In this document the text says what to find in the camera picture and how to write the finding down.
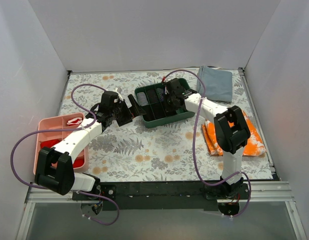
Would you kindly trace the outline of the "green compartment organizer box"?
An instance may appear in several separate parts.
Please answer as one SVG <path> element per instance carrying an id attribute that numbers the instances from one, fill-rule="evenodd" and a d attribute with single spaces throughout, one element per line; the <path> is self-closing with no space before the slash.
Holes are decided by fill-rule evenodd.
<path id="1" fill-rule="evenodd" d="M 184 79 L 184 78 L 178 78 L 178 79 L 180 79 L 180 83 L 186 89 L 190 88 L 186 79 Z M 137 99 L 137 93 L 145 92 L 145 94 L 147 96 L 147 100 L 149 102 L 147 91 L 151 90 L 151 89 L 156 90 L 156 88 L 164 89 L 163 83 L 160 82 L 160 83 L 155 83 L 155 84 L 136 88 L 135 91 L 134 91 L 136 99 Z M 145 125 L 146 128 L 154 128 L 154 127 L 158 127 L 158 126 L 171 124 L 171 123 L 174 123 L 174 122 L 178 122 L 178 121 L 182 121 L 182 120 L 191 118 L 195 115 L 195 113 L 192 112 L 192 111 L 179 109 L 179 110 L 176 111 L 176 113 L 177 113 L 176 115 L 166 116 L 166 111 L 165 111 L 165 108 L 164 108 L 164 102 L 160 101 L 160 100 L 159 100 L 159 102 L 153 103 L 153 104 L 150 104 L 150 102 L 149 102 L 149 105 L 141 106 L 141 107 L 146 111 L 146 115 L 142 116 L 143 122 L 144 122 L 144 125 Z"/>

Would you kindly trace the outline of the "light blue cloth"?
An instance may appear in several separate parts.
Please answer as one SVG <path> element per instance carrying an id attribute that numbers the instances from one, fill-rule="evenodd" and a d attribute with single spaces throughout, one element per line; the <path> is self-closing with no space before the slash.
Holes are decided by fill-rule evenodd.
<path id="1" fill-rule="evenodd" d="M 231 103 L 233 99 L 233 74 L 230 71 L 213 69 L 208 66 L 201 66 L 198 77 L 204 83 L 197 80 L 196 91 L 212 101 Z"/>

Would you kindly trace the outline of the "orange white patterned cloth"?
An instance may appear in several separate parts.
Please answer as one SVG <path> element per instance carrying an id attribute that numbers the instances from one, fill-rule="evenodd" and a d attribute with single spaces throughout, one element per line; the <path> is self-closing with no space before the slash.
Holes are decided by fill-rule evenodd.
<path id="1" fill-rule="evenodd" d="M 266 147 L 247 114 L 244 111 L 242 111 L 242 113 L 250 130 L 250 138 L 244 148 L 243 155 L 248 157 L 259 157 L 266 153 Z M 205 123 L 201 125 L 201 128 L 203 130 L 209 154 L 212 156 L 222 156 L 223 150 L 217 143 L 215 125 L 209 120 L 206 120 Z"/>

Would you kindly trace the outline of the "black boxer underwear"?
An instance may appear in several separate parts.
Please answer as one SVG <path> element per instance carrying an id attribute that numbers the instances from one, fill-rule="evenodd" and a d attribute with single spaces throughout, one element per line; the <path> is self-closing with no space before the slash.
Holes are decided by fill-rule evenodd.
<path id="1" fill-rule="evenodd" d="M 165 108 L 165 114 L 167 117 L 171 117 L 177 114 L 177 108 L 170 103 L 165 103 L 164 104 L 164 108 Z"/>

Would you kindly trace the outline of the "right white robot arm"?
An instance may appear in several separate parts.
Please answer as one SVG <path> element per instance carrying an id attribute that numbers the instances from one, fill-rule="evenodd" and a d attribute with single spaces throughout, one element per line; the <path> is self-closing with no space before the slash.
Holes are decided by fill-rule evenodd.
<path id="1" fill-rule="evenodd" d="M 192 140 L 192 155 L 195 172 L 200 181 L 208 187 L 216 188 L 216 195 L 232 199 L 239 194 L 243 185 L 242 158 L 251 136 L 246 119 L 240 107 L 225 107 L 203 97 L 193 89 L 185 89 L 178 78 L 162 80 L 164 104 L 167 110 L 183 108 L 196 113 L 194 131 L 198 119 L 203 117 L 213 122 L 217 145 L 223 152 L 223 170 L 220 181 L 208 183 L 200 175 L 196 159 L 196 140 Z"/>

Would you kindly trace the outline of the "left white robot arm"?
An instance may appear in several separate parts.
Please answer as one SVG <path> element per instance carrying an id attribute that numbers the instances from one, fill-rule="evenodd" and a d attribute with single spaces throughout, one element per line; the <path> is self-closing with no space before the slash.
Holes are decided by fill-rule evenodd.
<path id="1" fill-rule="evenodd" d="M 98 178 L 75 172 L 73 163 L 113 121 L 123 126 L 131 123 L 135 117 L 146 114 L 133 95 L 128 95 L 128 99 L 131 106 L 127 106 L 117 91 L 105 91 L 101 101 L 88 111 L 80 126 L 72 129 L 61 142 L 39 151 L 34 182 L 60 195 L 83 191 L 88 199 L 96 200 L 101 194 L 101 188 L 96 184 Z"/>

